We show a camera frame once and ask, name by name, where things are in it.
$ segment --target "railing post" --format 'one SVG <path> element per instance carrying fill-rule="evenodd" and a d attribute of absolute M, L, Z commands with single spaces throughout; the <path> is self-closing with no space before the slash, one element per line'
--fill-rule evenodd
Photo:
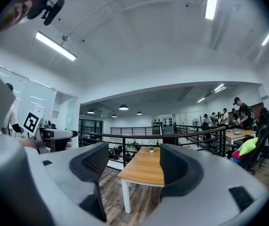
<path fill-rule="evenodd" d="M 197 147 L 199 147 L 199 135 L 197 135 Z"/>
<path fill-rule="evenodd" d="M 123 165 L 126 167 L 126 139 L 123 137 Z"/>
<path fill-rule="evenodd" d="M 219 151 L 221 151 L 222 150 L 222 130 L 221 131 L 219 131 Z"/>
<path fill-rule="evenodd" d="M 224 156 L 224 154 L 225 154 L 225 146 L 226 146 L 226 131 L 224 130 L 223 131 L 223 146 L 222 146 L 223 152 L 222 152 L 221 156 Z"/>

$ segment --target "wooden table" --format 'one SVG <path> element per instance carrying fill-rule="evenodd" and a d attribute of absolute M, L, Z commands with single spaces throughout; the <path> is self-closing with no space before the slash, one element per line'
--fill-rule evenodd
<path fill-rule="evenodd" d="M 142 146 L 139 152 L 128 165 L 117 175 L 122 180 L 122 191 L 125 212 L 130 213 L 129 184 L 136 183 L 147 186 L 164 186 L 163 170 L 159 164 L 160 147 L 154 147 L 154 152 L 149 152 L 149 147 Z"/>
<path fill-rule="evenodd" d="M 256 137 L 256 132 L 254 130 L 243 130 L 243 129 L 232 129 L 233 132 L 225 132 L 226 138 L 230 140 L 231 145 L 234 144 L 234 141 L 244 139 L 246 135 Z M 242 134 L 236 135 L 234 131 L 241 131 Z"/>

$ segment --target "green pillow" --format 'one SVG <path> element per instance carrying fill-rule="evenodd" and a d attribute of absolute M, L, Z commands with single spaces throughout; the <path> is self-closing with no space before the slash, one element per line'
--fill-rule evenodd
<path fill-rule="evenodd" d="M 253 149 L 256 148 L 256 143 L 258 142 L 258 138 L 254 138 L 254 139 L 249 139 L 246 142 L 244 142 L 238 149 L 239 156 L 245 155 L 250 153 Z"/>

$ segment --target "standing fan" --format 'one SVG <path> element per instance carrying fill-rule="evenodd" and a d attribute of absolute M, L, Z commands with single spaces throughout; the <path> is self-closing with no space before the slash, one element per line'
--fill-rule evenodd
<path fill-rule="evenodd" d="M 199 123 L 200 121 L 197 118 L 193 119 L 192 121 L 193 126 L 199 126 Z"/>

